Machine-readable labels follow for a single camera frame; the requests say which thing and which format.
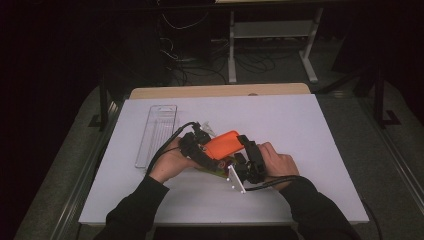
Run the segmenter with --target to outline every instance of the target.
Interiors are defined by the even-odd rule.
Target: hand
[[[262,157],[265,162],[266,171],[269,177],[266,181],[272,181],[272,177],[282,177],[289,175],[299,175],[296,164],[293,158],[287,154],[278,154],[271,143],[258,144]],[[290,182],[284,182],[274,185],[273,188],[278,191],[287,187]]]
[[[184,169],[190,167],[200,167],[189,158],[184,157],[178,148],[179,137],[174,139],[164,150],[164,154],[159,157],[149,176],[160,183],[176,177]]]

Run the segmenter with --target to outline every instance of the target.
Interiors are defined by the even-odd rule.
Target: floor
[[[310,59],[319,79],[317,84],[309,83],[297,54],[304,40],[267,39],[260,43],[261,49],[257,42],[252,43],[254,47],[251,43],[240,43],[237,48],[237,84],[302,82],[314,91],[344,76],[331,71],[340,40],[316,41]],[[228,81],[226,57],[217,53],[213,64],[195,61],[178,64],[171,85],[224,84]],[[410,182],[415,179],[424,184],[424,128],[408,110],[400,93],[386,84],[385,109],[392,110],[401,124],[382,130],[370,116],[372,92],[357,98],[352,94],[355,84],[353,80],[329,94],[317,95],[352,181],[375,215],[373,219],[369,212],[371,221],[355,225],[355,229],[365,240],[378,239],[378,222],[386,240],[422,239],[424,211]],[[92,239],[101,230],[77,223],[119,106],[111,106],[111,124],[103,131],[99,131],[98,121],[93,121],[93,116],[99,113],[96,88],[81,106],[15,239]],[[405,166],[412,173],[406,174],[409,179],[404,177],[408,171]],[[422,189],[417,189],[418,196],[422,196]]]

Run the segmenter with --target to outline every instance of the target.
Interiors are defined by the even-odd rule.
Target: cable
[[[189,122],[184,124],[183,126],[179,127],[177,131],[175,131],[168,140],[166,140],[166,142],[158,149],[158,151],[153,156],[153,159],[150,161],[149,167],[146,170],[146,176],[150,174],[150,172],[152,171],[153,167],[156,164],[156,161],[163,154],[164,149],[184,130],[184,128],[190,125],[194,126],[195,124],[196,124],[195,122]]]
[[[367,209],[367,211],[370,213],[372,220],[374,220],[375,226],[377,227],[378,239],[383,240],[383,233],[380,228],[380,223],[375,217],[374,212],[372,211],[371,207],[365,202],[364,199],[361,199],[361,202],[364,205],[364,207]]]
[[[175,80],[177,80],[178,85],[186,86],[187,83],[191,84],[191,82],[188,80],[187,73],[184,71],[184,69],[182,67],[180,67],[177,64],[177,66],[175,66],[174,70],[180,71],[182,73],[182,77],[180,78],[173,72],[173,76],[175,77]]]
[[[163,154],[165,154],[165,153],[167,153],[167,152],[170,152],[170,151],[172,151],[172,150],[176,150],[176,149],[179,149],[180,147],[174,147],[174,148],[171,148],[171,149],[168,149],[168,150],[166,150],[166,151],[163,151],[161,154],[160,154],[160,156],[162,156]]]
[[[82,224],[78,223],[78,229],[77,229],[77,234],[75,236],[75,240],[79,239],[80,233],[81,233],[81,228],[82,228]]]
[[[256,74],[260,74],[260,73],[265,73],[267,71],[271,71],[273,69],[276,68],[276,63],[274,60],[280,60],[280,59],[284,59],[284,58],[288,58],[291,57],[293,55],[295,55],[296,53],[298,53],[298,51],[300,49],[303,49],[304,46],[302,47],[296,47],[296,49],[291,50],[290,52],[288,52],[288,54],[286,55],[282,55],[282,56],[275,56],[275,53],[269,54],[269,53],[264,53],[264,54],[258,54],[258,53],[254,53],[254,54],[250,54],[250,55],[254,55],[256,57],[250,56],[249,55],[249,50],[244,48],[244,47],[239,47],[239,50],[242,50],[241,54],[237,54],[238,56],[235,56],[234,59],[236,60],[236,63],[243,68],[244,70],[251,72],[251,73],[256,73]],[[281,47],[277,46],[273,49],[268,49],[268,48],[261,48],[259,46],[256,47],[256,51],[260,51],[260,52],[264,52],[264,51],[271,51],[271,52],[276,52],[277,50],[281,49]],[[269,61],[271,63],[271,66],[269,66],[268,64],[266,64],[265,61]]]
[[[246,191],[256,191],[256,190],[272,187],[274,185],[277,185],[277,184],[280,184],[280,183],[283,183],[283,182],[291,182],[291,181],[295,181],[295,180],[302,180],[302,181],[309,182],[308,179],[306,179],[302,176],[297,176],[297,175],[289,175],[289,176],[282,176],[282,177],[276,177],[276,178],[277,178],[276,180],[266,182],[266,183],[262,184],[261,186],[246,188],[245,190]]]
[[[171,44],[171,49],[169,49],[169,50],[170,51],[174,50],[174,43],[172,42],[171,39],[166,38],[166,37],[161,37],[160,40],[167,40]]]
[[[174,60],[178,60],[178,56],[177,55],[173,55],[172,53],[169,53],[169,52],[167,52],[167,51],[165,51],[165,50],[159,50],[160,52],[162,52],[162,53],[164,53],[164,54],[166,54],[168,57],[170,57],[171,59],[174,59]]]
[[[176,27],[176,26],[172,25],[172,24],[168,21],[168,19],[165,17],[165,14],[162,14],[162,18],[163,18],[163,20],[165,20],[165,22],[166,22],[166,23],[167,23],[170,27],[172,27],[173,29],[183,30],[183,29],[187,29],[187,28],[194,27],[194,26],[196,26],[196,25],[198,25],[198,24],[202,23],[202,22],[206,19],[206,17],[207,17],[208,15],[209,15],[209,13],[205,13],[205,15],[204,15],[201,19],[199,19],[197,22],[192,23],[192,24],[187,25],[187,26],[183,26],[183,27]]]
[[[224,44],[220,47],[218,47],[217,49],[213,49],[211,55],[215,55],[221,51],[224,51],[226,49],[228,49],[230,47],[230,41],[228,39],[219,39],[217,41],[213,41],[212,42],[224,42]]]
[[[221,74],[221,70],[225,67],[225,65],[226,65],[226,61],[224,60],[223,63],[219,66],[218,70],[203,67],[205,65],[203,65],[201,67],[200,66],[196,66],[196,67],[184,67],[185,69],[193,69],[193,70],[198,69],[198,70],[208,71],[209,72],[209,73],[205,73],[205,74],[194,73],[194,72],[190,72],[190,71],[187,71],[187,70],[184,70],[184,72],[185,73],[188,73],[188,74],[195,75],[195,76],[210,76],[210,75],[216,74],[216,75],[218,75],[218,76],[221,77],[221,79],[223,80],[224,84],[226,85],[227,84],[227,79],[225,78],[224,75]]]
[[[173,69],[170,69],[170,70],[171,70],[172,77],[173,79],[175,79],[175,81],[177,81],[178,86],[184,86],[184,79],[181,79],[179,76],[177,76],[177,74],[175,74],[175,71],[172,71]]]

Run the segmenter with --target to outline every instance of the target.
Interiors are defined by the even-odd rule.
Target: black sleeve
[[[146,176],[132,194],[109,212],[105,228],[94,239],[145,239],[168,191],[167,187]]]
[[[307,179],[296,180],[280,191],[290,205],[298,231],[307,240],[360,239],[346,217]]]

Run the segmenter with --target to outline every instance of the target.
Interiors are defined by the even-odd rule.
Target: person
[[[170,151],[164,151],[137,189],[108,213],[106,226],[96,235],[96,240],[145,239],[146,233],[152,228],[156,211],[169,191],[163,183],[186,168],[200,167],[178,151],[178,140],[169,144],[166,150]],[[269,142],[258,144],[258,147],[269,176],[299,175],[290,155],[278,154]],[[273,188],[289,203],[292,218],[298,223],[297,231],[305,239],[360,239],[336,204],[319,193],[310,181],[284,182]]]

